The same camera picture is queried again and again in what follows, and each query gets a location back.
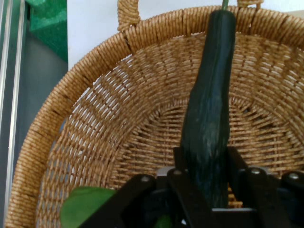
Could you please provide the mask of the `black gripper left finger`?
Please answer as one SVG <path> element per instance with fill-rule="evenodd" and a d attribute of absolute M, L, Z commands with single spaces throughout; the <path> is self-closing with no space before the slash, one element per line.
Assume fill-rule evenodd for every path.
<path fill-rule="evenodd" d="M 212 211 L 200 191 L 191 183 L 180 147 L 166 175 L 154 178 L 137 174 L 80 226 L 82 228 L 152 228 L 168 215 L 172 227 L 210 228 Z"/>

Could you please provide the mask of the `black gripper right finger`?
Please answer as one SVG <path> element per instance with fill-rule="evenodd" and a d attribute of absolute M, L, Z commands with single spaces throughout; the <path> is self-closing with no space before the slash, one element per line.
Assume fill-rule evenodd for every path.
<path fill-rule="evenodd" d="M 304 226 L 304 173 L 288 171 L 281 178 L 249 167 L 235 147 L 227 148 L 228 183 L 238 201 L 252 208 L 261 228 Z"/>

